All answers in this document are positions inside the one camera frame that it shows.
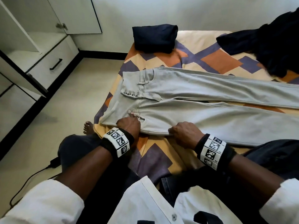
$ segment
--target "foot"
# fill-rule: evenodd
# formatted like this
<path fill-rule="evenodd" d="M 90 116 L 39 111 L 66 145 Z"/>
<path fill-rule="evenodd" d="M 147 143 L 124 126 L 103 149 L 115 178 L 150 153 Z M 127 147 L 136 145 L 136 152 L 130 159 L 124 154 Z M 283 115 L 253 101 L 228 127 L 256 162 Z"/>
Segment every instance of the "foot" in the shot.
<path fill-rule="evenodd" d="M 84 134 L 89 135 L 89 134 L 94 134 L 94 130 L 93 130 L 93 124 L 90 121 L 86 121 L 86 123 L 84 123 Z"/>

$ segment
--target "tiled floor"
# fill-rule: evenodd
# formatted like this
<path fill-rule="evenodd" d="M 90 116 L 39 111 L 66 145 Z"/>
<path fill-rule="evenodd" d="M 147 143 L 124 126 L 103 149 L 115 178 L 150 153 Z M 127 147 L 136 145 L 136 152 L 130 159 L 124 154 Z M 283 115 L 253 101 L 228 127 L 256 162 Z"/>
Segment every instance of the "tiled floor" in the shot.
<path fill-rule="evenodd" d="M 58 146 L 66 136 L 83 135 L 84 122 L 93 122 L 122 63 L 83 59 L 0 161 L 0 216 L 9 209 L 10 199 L 26 179 L 57 156 Z M 37 183 L 60 172 L 61 167 L 39 173 L 14 202 Z"/>

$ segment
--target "door hinge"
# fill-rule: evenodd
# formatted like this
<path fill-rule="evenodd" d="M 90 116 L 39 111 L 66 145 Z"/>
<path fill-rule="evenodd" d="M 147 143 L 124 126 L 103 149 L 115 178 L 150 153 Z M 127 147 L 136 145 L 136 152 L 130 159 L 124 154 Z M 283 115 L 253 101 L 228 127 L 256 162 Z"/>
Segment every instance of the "door hinge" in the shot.
<path fill-rule="evenodd" d="M 66 30 L 68 29 L 68 28 L 66 27 L 65 23 L 63 23 L 62 25 L 61 25 L 60 23 L 57 23 L 57 24 L 56 24 L 56 27 L 59 28 L 59 29 L 66 29 Z"/>

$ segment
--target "white shirt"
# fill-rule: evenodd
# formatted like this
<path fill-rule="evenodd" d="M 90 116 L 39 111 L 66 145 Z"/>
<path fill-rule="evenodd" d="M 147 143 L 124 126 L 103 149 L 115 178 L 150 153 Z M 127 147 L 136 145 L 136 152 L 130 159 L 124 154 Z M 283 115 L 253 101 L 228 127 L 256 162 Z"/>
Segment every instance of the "white shirt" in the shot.
<path fill-rule="evenodd" d="M 55 180 L 41 182 L 31 189 L 0 224 L 76 223 L 84 208 L 83 200 L 70 188 Z M 194 215 L 204 211 L 218 216 L 224 224 L 241 221 L 213 193 L 199 186 L 180 193 L 172 207 L 146 176 L 124 193 L 109 224 L 137 223 L 195 223 Z M 289 179 L 260 209 L 269 224 L 299 223 L 299 181 Z"/>

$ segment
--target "drawer handle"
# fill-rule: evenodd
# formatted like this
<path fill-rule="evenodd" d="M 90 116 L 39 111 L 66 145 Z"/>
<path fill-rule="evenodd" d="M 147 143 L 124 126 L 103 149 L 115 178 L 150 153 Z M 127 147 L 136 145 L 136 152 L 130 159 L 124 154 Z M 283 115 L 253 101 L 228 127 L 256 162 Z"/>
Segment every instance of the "drawer handle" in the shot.
<path fill-rule="evenodd" d="M 54 70 L 61 61 L 62 61 L 62 59 L 59 58 L 59 61 L 57 62 L 57 64 L 55 64 L 54 67 L 50 68 L 50 70 Z"/>

